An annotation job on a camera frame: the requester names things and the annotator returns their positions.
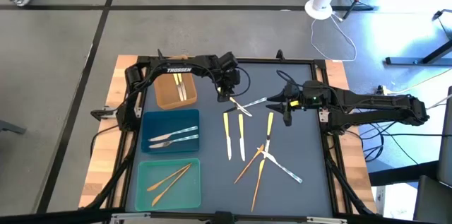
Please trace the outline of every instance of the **black bracket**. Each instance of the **black bracket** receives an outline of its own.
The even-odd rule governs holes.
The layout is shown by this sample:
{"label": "black bracket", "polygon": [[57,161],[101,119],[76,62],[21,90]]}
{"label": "black bracket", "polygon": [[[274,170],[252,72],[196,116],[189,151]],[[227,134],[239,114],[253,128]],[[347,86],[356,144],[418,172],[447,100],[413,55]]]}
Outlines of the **black bracket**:
{"label": "black bracket", "polygon": [[326,62],[323,59],[315,59],[314,64],[317,65],[319,69],[326,69]]}
{"label": "black bracket", "polygon": [[230,212],[216,211],[212,220],[207,220],[206,224],[234,224],[234,215]]}
{"label": "black bracket", "polygon": [[276,53],[276,59],[279,59],[280,61],[285,60],[283,51],[281,49],[279,49],[278,52]]}

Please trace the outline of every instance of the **silver knife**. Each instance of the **silver knife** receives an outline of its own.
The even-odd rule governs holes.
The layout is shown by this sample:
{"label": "silver knife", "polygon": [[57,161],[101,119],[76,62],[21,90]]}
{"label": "silver knife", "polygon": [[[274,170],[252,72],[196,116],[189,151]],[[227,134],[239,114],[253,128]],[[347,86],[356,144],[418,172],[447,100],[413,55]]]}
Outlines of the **silver knife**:
{"label": "silver knife", "polygon": [[[217,91],[220,93],[221,92],[221,87],[217,88]],[[237,108],[242,111],[244,114],[248,115],[249,117],[252,117],[253,115],[248,112],[246,109],[244,109],[239,103],[237,103],[237,101],[235,101],[235,99],[233,97],[229,97],[229,100],[231,100],[232,103],[234,103]]]}
{"label": "silver knife", "polygon": [[156,144],[150,145],[149,148],[167,147],[167,146],[169,146],[172,143],[181,142],[181,141],[187,141],[187,140],[191,140],[191,139],[196,139],[198,137],[199,137],[199,135],[186,136],[186,137],[178,138],[178,139],[171,140],[171,141],[166,141],[166,142],[162,142],[162,143],[156,143]]}
{"label": "silver knife", "polygon": [[296,176],[294,173],[290,172],[287,168],[283,167],[280,163],[278,163],[273,155],[270,153],[267,153],[266,151],[261,151],[261,153],[266,156],[269,160],[271,160],[273,163],[275,163],[280,169],[284,170],[288,175],[291,176],[291,178],[295,179],[298,183],[302,183],[302,178]]}
{"label": "silver knife", "polygon": [[180,84],[181,89],[182,89],[182,96],[184,97],[184,100],[186,100],[185,83],[182,80],[182,74],[178,73],[177,77],[179,78],[179,84]]}
{"label": "silver knife", "polygon": [[174,74],[172,74],[172,76],[174,77],[174,82],[176,82],[176,88],[177,88],[177,91],[179,92],[179,99],[181,101],[183,101],[184,100],[184,95],[182,94],[182,87],[179,84],[179,79],[177,77],[177,74],[174,73]]}
{"label": "silver knife", "polygon": [[[265,101],[267,101],[267,98],[261,98],[260,100],[253,101],[253,102],[251,102],[251,103],[248,103],[248,104],[246,104],[246,105],[243,105],[242,107],[243,107],[243,108],[245,108],[245,107],[251,107],[252,105],[256,105],[256,104],[259,104],[259,103],[262,103],[262,102],[265,102]],[[236,105],[234,105],[234,107],[229,108],[229,109],[226,110],[225,112],[232,112],[232,111],[235,111],[235,110],[238,110],[238,109],[239,109],[239,108],[238,108]]]}
{"label": "silver knife", "polygon": [[186,128],[186,129],[181,129],[179,131],[174,131],[174,132],[171,132],[171,133],[168,133],[168,134],[165,134],[165,135],[161,135],[161,136],[156,136],[156,137],[150,138],[150,139],[148,139],[148,141],[150,141],[150,142],[161,141],[161,140],[165,140],[165,139],[169,138],[172,135],[185,133],[185,132],[189,132],[189,131],[193,131],[193,130],[197,130],[197,129],[198,129],[198,126],[192,126],[192,127]]}
{"label": "silver knife", "polygon": [[240,155],[242,160],[245,161],[245,142],[243,133],[243,114],[239,114],[239,128],[240,128]]}

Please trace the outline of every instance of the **knife in blue tray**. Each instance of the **knife in blue tray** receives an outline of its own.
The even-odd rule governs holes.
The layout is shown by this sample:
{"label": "knife in blue tray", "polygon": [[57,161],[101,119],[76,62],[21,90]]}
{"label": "knife in blue tray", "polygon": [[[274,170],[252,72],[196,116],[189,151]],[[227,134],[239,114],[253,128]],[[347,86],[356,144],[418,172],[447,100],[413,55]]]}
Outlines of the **knife in blue tray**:
{"label": "knife in blue tray", "polygon": [[187,140],[191,140],[191,139],[196,139],[198,137],[199,137],[199,135],[197,135],[197,134],[193,135],[193,136],[186,136],[186,137],[174,139],[174,140],[171,140],[171,141],[166,141],[166,142],[162,142],[162,143],[156,143],[156,144],[150,145],[149,148],[167,147],[167,146],[169,146],[172,143],[181,142],[181,141],[187,141]]}
{"label": "knife in blue tray", "polygon": [[156,136],[154,138],[150,138],[149,141],[150,142],[161,141],[161,140],[165,140],[165,139],[169,138],[172,135],[185,133],[185,132],[189,132],[189,131],[193,131],[193,130],[197,130],[197,129],[198,129],[198,126],[193,126],[193,127],[189,127],[189,128],[186,128],[186,129],[181,129],[179,131],[171,132],[171,133],[168,133],[168,134],[165,134],[165,135],[161,135],[161,136]]}

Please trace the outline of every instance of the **blue plastic tray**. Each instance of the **blue plastic tray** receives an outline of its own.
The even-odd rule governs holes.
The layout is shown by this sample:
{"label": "blue plastic tray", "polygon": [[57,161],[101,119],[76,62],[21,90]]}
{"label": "blue plastic tray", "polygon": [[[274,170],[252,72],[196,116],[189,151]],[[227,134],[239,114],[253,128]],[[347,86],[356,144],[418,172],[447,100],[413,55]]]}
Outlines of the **blue plastic tray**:
{"label": "blue plastic tray", "polygon": [[[179,131],[192,126],[198,126],[197,130],[186,133],[171,135],[164,141],[149,142],[148,139]],[[149,148],[151,144],[171,141],[186,136],[199,135],[199,111],[198,110],[175,110],[164,112],[146,112],[143,116],[143,133],[141,150],[144,153],[179,153],[199,150],[199,137],[187,141],[174,142],[167,147]]]}

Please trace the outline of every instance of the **white cable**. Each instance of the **white cable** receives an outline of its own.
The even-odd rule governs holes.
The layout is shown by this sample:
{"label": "white cable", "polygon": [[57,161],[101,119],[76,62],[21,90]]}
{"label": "white cable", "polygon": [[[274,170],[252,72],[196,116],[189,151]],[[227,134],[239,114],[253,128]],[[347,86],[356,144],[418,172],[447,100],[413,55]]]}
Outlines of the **white cable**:
{"label": "white cable", "polygon": [[423,81],[420,82],[420,83],[416,83],[415,85],[410,86],[409,88],[406,88],[405,90],[390,91],[389,89],[386,89],[386,92],[387,92],[388,94],[401,94],[401,93],[404,93],[404,92],[406,92],[406,91],[412,90],[413,88],[415,88],[415,87],[417,87],[417,86],[422,85],[423,83],[425,83],[425,82],[427,82],[427,81],[432,80],[433,78],[436,78],[436,77],[438,77],[438,76],[442,76],[442,75],[444,75],[445,73],[449,72],[450,70],[452,70],[452,69],[448,69],[448,70],[446,70],[446,71],[444,71],[444,72],[442,72],[442,73],[439,73],[438,75],[432,76],[431,78],[427,78],[427,79],[423,80]]}
{"label": "white cable", "polygon": [[436,107],[437,105],[441,104],[443,101],[448,100],[448,99],[451,98],[451,97],[452,97],[452,94],[450,94],[449,96],[445,97],[444,99],[438,101],[437,103],[435,103],[435,104],[432,105],[431,107],[427,108],[427,110],[429,110],[429,109],[431,109],[431,108],[433,108],[433,107]]}
{"label": "white cable", "polygon": [[335,25],[336,28],[339,30],[339,32],[342,33],[342,35],[343,35],[344,38],[347,40],[347,42],[353,46],[353,49],[354,49],[354,51],[355,51],[355,55],[353,56],[353,59],[349,59],[349,60],[337,60],[337,59],[332,59],[332,58],[330,58],[330,57],[327,57],[322,51],[320,51],[320,50],[316,47],[316,45],[314,45],[314,43],[312,42],[312,38],[314,37],[314,23],[316,22],[316,19],[314,19],[314,21],[312,21],[312,24],[311,24],[311,45],[312,45],[312,47],[314,47],[314,48],[317,50],[317,52],[319,52],[323,57],[325,57],[325,58],[327,58],[327,59],[329,59],[329,60],[335,60],[335,61],[355,61],[356,56],[357,56],[357,50],[356,50],[355,44],[353,43],[352,39],[350,39],[350,38],[349,38],[349,37],[348,37],[348,36],[347,36],[347,35],[339,28],[339,25],[336,23],[336,21],[334,21],[334,18],[333,18],[332,16],[331,16],[331,20],[333,20],[334,25]]}

